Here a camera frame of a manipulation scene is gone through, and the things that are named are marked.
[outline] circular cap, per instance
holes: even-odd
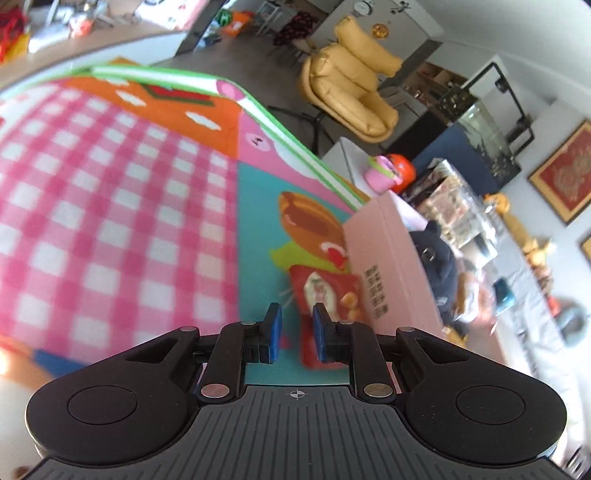
[[[388,395],[392,395],[394,390],[392,390],[390,385],[386,385],[384,383],[370,383],[369,385],[365,386],[363,391],[368,397],[384,398]]]
[[[485,425],[510,423],[525,411],[517,393],[494,385],[467,388],[457,396],[456,406],[467,419]]]
[[[78,392],[68,403],[68,411],[78,421],[107,425],[129,417],[138,399],[126,388],[112,385],[90,387]]]
[[[201,395],[207,398],[223,398],[230,393],[230,388],[221,383],[210,383],[201,389]]]

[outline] red toy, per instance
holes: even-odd
[[[4,61],[6,53],[17,42],[24,30],[25,16],[20,8],[14,7],[0,14],[0,63]]]

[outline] pink box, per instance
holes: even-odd
[[[403,209],[403,220],[397,200],[402,201],[386,192],[345,222],[351,270],[362,278],[366,311],[376,333],[394,335],[399,327],[413,326],[442,338],[439,310],[405,227],[424,229],[427,222],[408,205],[412,212]]]

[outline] framed picture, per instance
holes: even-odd
[[[587,260],[591,263],[591,236],[581,244],[581,250],[587,256]]]
[[[587,120],[529,177],[567,225],[591,201],[591,121]]]

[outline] black metal frame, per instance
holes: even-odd
[[[288,110],[286,108],[281,108],[281,107],[272,106],[272,105],[267,106],[267,110],[269,110],[270,112],[283,113],[285,115],[292,116],[294,118],[298,118],[299,120],[304,120],[305,122],[308,122],[309,124],[311,124],[312,128],[314,129],[314,138],[312,140],[312,148],[311,148],[312,153],[314,155],[318,155],[318,152],[319,152],[320,133],[322,133],[330,141],[330,145],[335,144],[335,141],[332,139],[330,134],[326,131],[326,128],[324,127],[324,125],[322,125],[322,123],[321,123],[321,121],[324,117],[329,116],[327,113],[325,113],[323,111],[319,111],[316,116],[312,116],[312,115],[309,115],[304,112],[293,112],[293,111]]]
[[[517,155],[519,155],[530,143],[532,143],[534,141],[535,135],[534,135],[534,131],[531,128],[531,123],[527,118],[527,115],[525,114],[523,108],[521,107],[521,104],[519,103],[519,100],[517,99],[517,96],[515,95],[515,92],[513,91],[513,89],[511,88],[511,84],[509,83],[509,81],[507,80],[507,77],[505,77],[505,74],[503,74],[503,71],[501,70],[501,68],[494,62],[490,62],[480,73],[478,73],[478,75],[476,75],[476,77],[474,77],[463,89],[466,91],[470,91],[470,89],[482,78],[484,77],[484,75],[486,75],[490,70],[495,69],[497,74],[499,74],[499,77],[502,80],[502,85],[504,87],[506,87],[507,90],[509,90],[509,93],[511,94],[511,98],[513,98],[513,102],[517,105],[517,109],[519,110],[519,113],[521,114],[521,119],[519,119],[520,121],[522,121],[524,124],[526,124],[527,126],[527,130],[530,132],[530,137],[526,140],[526,142],[523,143],[522,146],[520,146],[517,150],[515,150],[513,152],[514,157],[516,157]]]

